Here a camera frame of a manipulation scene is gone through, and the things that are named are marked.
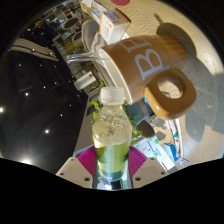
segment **bottle label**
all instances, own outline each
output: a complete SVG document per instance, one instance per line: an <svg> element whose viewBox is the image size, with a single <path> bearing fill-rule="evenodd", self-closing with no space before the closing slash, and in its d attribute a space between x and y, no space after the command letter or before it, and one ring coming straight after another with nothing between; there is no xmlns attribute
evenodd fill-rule
<svg viewBox="0 0 224 224"><path fill-rule="evenodd" d="M101 175L109 181L119 180L128 159L129 141L119 145L105 145L94 138L94 144Z"/></svg>

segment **plastic bottle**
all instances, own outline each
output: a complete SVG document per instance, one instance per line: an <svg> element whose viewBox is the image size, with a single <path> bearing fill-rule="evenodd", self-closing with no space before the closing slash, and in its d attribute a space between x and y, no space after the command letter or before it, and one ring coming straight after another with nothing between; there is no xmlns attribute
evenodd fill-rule
<svg viewBox="0 0 224 224"><path fill-rule="evenodd" d="M92 133L100 174L109 182L121 179L128 159L132 125L123 110L124 89L103 87L103 107L93 123Z"/></svg>

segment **cup handle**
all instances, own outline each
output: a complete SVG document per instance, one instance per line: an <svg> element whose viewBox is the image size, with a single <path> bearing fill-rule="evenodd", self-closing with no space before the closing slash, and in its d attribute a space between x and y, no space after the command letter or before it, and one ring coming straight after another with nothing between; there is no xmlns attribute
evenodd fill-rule
<svg viewBox="0 0 224 224"><path fill-rule="evenodd" d="M159 85L165 81L173 83L179 89L180 98L169 98L160 91ZM168 73L166 71L155 76L147 84L144 95L154 113L165 120L181 117L192 107L196 100L196 91L193 84L177 68L171 68Z"/></svg>

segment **brown cup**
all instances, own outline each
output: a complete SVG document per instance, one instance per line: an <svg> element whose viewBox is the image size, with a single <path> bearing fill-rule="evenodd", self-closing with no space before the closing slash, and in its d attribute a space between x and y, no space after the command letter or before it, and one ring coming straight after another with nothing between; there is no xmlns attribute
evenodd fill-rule
<svg viewBox="0 0 224 224"><path fill-rule="evenodd" d="M185 114L196 100L196 91L181 69L187 65L184 47L169 36L137 36L104 46L99 50L111 79L123 87L129 104L146 97L154 113L163 119ZM171 82L181 93L178 99L159 89Z"/></svg>

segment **white lettering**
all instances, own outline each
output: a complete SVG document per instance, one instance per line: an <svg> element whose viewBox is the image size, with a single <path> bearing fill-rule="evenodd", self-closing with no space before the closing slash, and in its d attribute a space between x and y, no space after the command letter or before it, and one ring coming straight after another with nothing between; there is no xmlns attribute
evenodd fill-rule
<svg viewBox="0 0 224 224"><path fill-rule="evenodd" d="M131 46L131 47L127 47L125 46L122 42L120 43L121 46L123 46L125 48L125 50L127 50L127 52L131 53L131 51L135 50L135 49L138 49L138 48L141 48L141 47L145 47L145 46L152 46L148 41L140 38L141 40L144 41L144 43L142 44L137 44L136 42L134 42L133 40L128 40L130 41L131 43L134 44L134 46Z"/></svg>
<svg viewBox="0 0 224 224"><path fill-rule="evenodd" d="M155 54L155 55L157 56L157 58L158 58L158 60L159 60L159 62L160 62L160 65L158 65L158 66L156 66L156 67L154 67L154 66L152 65L152 63L151 63L151 61L150 61L150 59L149 59L149 55L150 55L150 54ZM138 55L135 56L135 62L136 62L136 64L137 64L137 66L138 66L138 69L139 69L139 71L140 71L140 73L141 73L141 76L142 76L142 79L143 79L143 80L145 80L145 77L146 77L146 76L151 75L152 73L157 72L157 71L159 71L159 70L163 70L162 61L161 61L161 59L160 59L160 57L159 57L159 55L158 55L158 53L157 53L156 51L154 51L154 50L152 50L152 49L147 49L146 52L145 52L145 55L146 55L146 56L144 56L144 55L142 55L142 54L138 54ZM140 63L139 63L140 59L144 59L145 61L147 61L148 64L151 66L151 69L149 69L149 70L143 72L143 70L142 70L142 68L141 68L141 66L140 66Z"/></svg>

